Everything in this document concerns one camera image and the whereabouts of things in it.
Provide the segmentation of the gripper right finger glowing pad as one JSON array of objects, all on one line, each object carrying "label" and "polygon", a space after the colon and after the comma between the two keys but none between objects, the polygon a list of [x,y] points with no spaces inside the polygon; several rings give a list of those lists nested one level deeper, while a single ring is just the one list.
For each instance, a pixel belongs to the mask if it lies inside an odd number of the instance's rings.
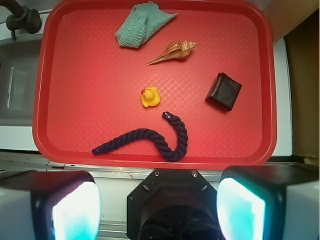
[{"label": "gripper right finger glowing pad", "polygon": [[320,169],[229,166],[220,178],[216,209],[227,240],[318,240]]}]

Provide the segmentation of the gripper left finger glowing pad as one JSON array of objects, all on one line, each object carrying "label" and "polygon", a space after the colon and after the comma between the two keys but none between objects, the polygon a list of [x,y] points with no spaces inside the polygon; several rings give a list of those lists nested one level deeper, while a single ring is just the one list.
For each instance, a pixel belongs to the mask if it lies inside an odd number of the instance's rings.
[{"label": "gripper left finger glowing pad", "polygon": [[87,171],[0,172],[2,240],[95,240],[101,213]]}]

